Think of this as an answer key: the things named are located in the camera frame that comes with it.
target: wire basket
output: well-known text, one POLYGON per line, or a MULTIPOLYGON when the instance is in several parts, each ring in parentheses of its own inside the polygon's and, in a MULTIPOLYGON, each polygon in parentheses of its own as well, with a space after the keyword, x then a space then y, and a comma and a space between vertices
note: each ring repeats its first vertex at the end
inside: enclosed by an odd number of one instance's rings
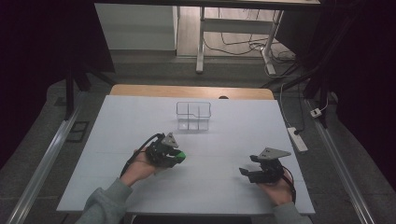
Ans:
POLYGON ((208 102, 177 102, 179 130, 209 130, 211 104, 208 102))

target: wooden table edge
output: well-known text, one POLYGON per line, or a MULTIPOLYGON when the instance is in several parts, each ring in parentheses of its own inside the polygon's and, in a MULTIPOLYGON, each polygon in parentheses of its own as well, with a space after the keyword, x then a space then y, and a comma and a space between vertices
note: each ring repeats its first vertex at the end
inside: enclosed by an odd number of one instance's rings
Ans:
POLYGON ((229 99, 235 100, 274 100, 273 93, 268 89, 128 84, 114 85, 111 89, 110 95, 205 99, 219 99, 220 96, 226 96, 229 99))

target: gray sleeve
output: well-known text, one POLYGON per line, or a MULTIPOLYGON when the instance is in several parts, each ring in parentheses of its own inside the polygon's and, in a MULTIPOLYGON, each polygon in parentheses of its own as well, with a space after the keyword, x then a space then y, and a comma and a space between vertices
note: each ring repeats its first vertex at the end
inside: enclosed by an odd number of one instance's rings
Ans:
POLYGON ((125 201, 132 189, 124 185, 118 178, 107 189, 97 189, 88 198, 84 212, 77 224, 86 223, 118 223, 125 215, 125 201))
POLYGON ((274 208, 277 224, 312 224, 309 217, 303 217, 298 213, 294 203, 285 203, 274 208))

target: gray carpet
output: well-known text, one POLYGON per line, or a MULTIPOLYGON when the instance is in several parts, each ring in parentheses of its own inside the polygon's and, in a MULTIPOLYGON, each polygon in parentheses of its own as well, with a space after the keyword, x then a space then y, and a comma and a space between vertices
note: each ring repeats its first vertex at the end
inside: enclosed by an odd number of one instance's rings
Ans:
MULTIPOLYGON (((195 74, 193 60, 167 62, 162 59, 143 60, 140 63, 120 63, 115 60, 117 74, 109 74, 119 83, 182 86, 218 86, 259 88, 269 81, 260 61, 234 59, 207 60, 203 75, 195 74)), ((278 64, 276 70, 286 70, 287 64, 278 64)), ((74 223, 78 214, 62 214, 55 211, 69 181, 79 155, 85 146, 101 104, 110 87, 90 75, 92 89, 79 114, 76 126, 68 135, 49 176, 40 190, 25 223, 74 223)), ((48 101, 43 107, 31 131, 25 136, 15 154, 0 171, 0 223, 5 223, 23 193, 35 168, 47 150, 64 118, 64 82, 49 88, 48 101)), ((299 106, 297 86, 283 92, 285 115, 292 126, 301 133, 309 151, 298 154, 308 191, 316 209, 314 223, 361 223, 355 209, 335 172, 328 152, 318 134, 313 119, 304 103, 299 106)), ((386 179, 353 135, 338 121, 336 103, 328 107, 329 130, 343 153, 348 168, 368 203, 377 223, 394 223, 396 219, 396 195, 386 179)), ((272 217, 253 217, 253 223, 275 223, 272 217)))

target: aluminum rail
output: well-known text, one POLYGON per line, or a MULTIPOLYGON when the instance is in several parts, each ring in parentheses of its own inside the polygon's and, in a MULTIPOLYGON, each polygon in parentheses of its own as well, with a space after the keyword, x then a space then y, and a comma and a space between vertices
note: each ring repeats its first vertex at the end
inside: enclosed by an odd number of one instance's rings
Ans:
MULTIPOLYGON (((313 110, 314 108, 309 104, 308 100, 304 100, 308 111, 313 110)), ((327 148, 330 158, 332 159, 332 163, 334 164, 335 170, 341 178, 341 181, 344 184, 344 188, 351 198, 352 204, 356 210, 356 214, 358 215, 361 223, 363 224, 374 224, 374 218, 367 206, 366 201, 361 196, 361 191, 358 186, 355 184, 355 181, 352 179, 352 175, 347 169, 347 166, 342 158, 341 153, 339 152, 337 146, 332 140, 332 136, 330 135, 327 129, 324 129, 318 119, 315 119, 315 125, 317 130, 322 138, 325 147, 327 148)))
POLYGON ((43 156, 43 159, 41 159, 41 162, 35 169, 35 173, 27 184, 27 187, 25 188, 20 200, 12 211, 11 216, 8 218, 7 224, 21 224, 26 219, 33 203, 35 202, 38 192, 41 190, 41 187, 43 186, 53 163, 58 157, 59 151, 61 150, 62 145, 64 144, 64 141, 70 132, 70 129, 72 128, 82 108, 82 103, 84 102, 87 95, 88 93, 86 92, 80 92, 76 97, 76 108, 74 112, 70 116, 69 120, 64 120, 62 122, 58 132, 53 137, 52 142, 49 144, 49 147, 43 156))

